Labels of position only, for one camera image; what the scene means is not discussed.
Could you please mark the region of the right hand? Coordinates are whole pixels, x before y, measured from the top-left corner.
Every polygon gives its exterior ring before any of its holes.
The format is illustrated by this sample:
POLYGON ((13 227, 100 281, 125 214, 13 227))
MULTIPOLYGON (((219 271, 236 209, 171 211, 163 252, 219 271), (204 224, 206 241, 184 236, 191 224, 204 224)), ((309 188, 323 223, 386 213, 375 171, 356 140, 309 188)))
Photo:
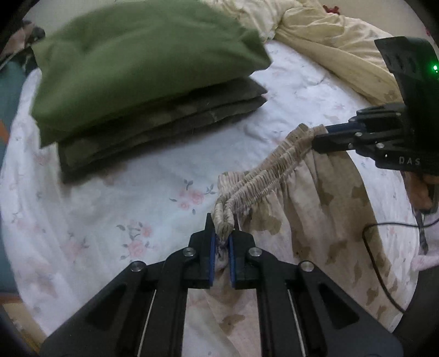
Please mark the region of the right hand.
POLYGON ((431 210, 433 202, 429 197, 429 185, 437 185, 438 177, 419 176, 414 172, 403 172, 403 180, 410 203, 417 210, 431 210))

